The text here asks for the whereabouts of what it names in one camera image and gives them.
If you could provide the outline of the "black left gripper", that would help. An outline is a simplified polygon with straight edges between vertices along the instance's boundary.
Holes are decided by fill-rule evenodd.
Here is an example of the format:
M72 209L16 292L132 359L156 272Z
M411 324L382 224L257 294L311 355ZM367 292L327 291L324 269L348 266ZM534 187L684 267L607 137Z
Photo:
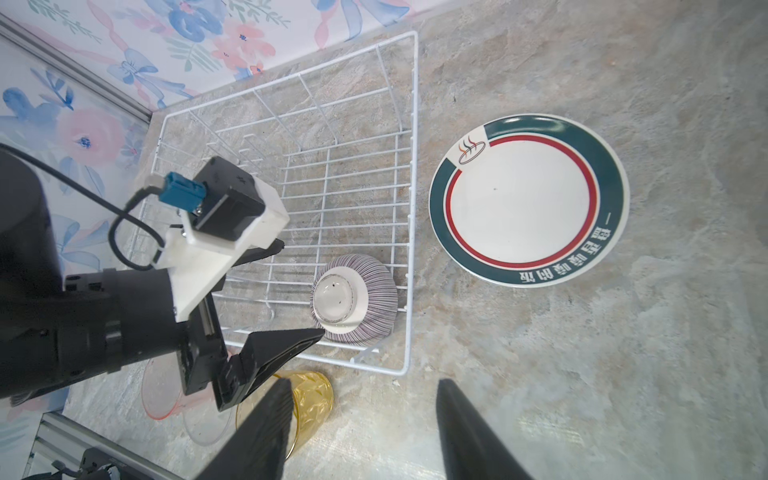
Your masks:
M273 257L284 248L284 241L275 239L267 248L247 249L233 266ZM206 295L178 322L167 270L107 269L101 287L115 302L116 324L107 328L108 357L123 366L174 353L183 393L212 383L220 412L243 402L325 334L322 328L253 332L228 357L213 296Z

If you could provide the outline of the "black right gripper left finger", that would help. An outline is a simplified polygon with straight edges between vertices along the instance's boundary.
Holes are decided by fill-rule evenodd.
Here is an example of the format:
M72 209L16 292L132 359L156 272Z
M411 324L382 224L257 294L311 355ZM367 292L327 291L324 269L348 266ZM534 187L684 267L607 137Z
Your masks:
M197 479L281 479L293 408L290 381L277 380Z

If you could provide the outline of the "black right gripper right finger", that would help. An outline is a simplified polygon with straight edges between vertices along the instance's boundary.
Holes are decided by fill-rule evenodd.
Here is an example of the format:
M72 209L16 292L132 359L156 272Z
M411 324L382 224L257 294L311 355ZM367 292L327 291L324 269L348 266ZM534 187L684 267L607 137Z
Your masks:
M451 379L441 379L436 415L447 479L531 479Z

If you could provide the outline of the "yellow plastic cup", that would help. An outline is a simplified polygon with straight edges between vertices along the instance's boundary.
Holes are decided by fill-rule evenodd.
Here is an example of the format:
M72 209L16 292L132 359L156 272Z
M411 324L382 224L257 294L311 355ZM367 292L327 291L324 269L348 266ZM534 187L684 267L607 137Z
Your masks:
M328 419L334 405L334 392L329 379L320 372L278 371L237 406L237 429L245 423L256 405L280 379L288 379L291 382L294 404L286 446L286 458L289 459Z

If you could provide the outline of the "small white bowl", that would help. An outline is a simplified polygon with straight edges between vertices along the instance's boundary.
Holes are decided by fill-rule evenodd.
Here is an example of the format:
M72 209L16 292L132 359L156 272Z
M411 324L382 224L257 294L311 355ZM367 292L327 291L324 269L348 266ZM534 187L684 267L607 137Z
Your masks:
M365 254L347 254L323 266L314 280L310 309L331 342L370 346L389 336L398 314L390 271Z

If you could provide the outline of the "pink plastic cup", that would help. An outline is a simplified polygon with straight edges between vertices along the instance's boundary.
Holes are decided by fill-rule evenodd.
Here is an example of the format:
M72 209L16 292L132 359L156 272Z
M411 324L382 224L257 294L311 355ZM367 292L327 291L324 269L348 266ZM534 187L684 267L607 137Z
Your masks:
M151 359L143 373L141 401L147 416L163 420L179 409L182 382L177 356L162 355Z

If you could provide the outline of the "white wire dish rack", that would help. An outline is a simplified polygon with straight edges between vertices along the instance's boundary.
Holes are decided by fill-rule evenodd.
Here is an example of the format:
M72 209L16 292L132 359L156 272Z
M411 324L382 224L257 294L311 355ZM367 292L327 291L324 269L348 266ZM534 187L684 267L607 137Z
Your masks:
M215 296L227 345L256 330L313 325L323 267L380 261L396 289L392 330L349 344L329 335L308 362L402 376L411 363L418 206L417 33L293 68L257 85L161 113L146 168L191 176L221 156L275 188L290 220L277 256L231 271Z

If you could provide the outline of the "clear plastic cup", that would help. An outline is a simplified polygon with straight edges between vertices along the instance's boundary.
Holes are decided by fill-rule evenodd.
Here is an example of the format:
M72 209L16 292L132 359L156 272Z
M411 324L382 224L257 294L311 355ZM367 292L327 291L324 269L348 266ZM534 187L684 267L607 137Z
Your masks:
M224 437L232 423L233 410L220 411L211 386L180 401L182 419L189 438L200 446L212 446Z

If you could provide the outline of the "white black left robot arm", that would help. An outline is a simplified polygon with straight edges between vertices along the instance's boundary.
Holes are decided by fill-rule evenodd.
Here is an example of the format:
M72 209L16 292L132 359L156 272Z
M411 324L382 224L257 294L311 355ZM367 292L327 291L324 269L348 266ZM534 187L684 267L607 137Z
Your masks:
M156 236L152 261L64 275L39 161L1 149L1 394L29 400L123 366L178 358L185 394L212 388L220 410L253 393L323 337L320 328L251 333L225 346L213 295L233 267L279 254L288 215L276 191L221 157L192 179L152 176L121 208L133 220L147 196L181 209Z

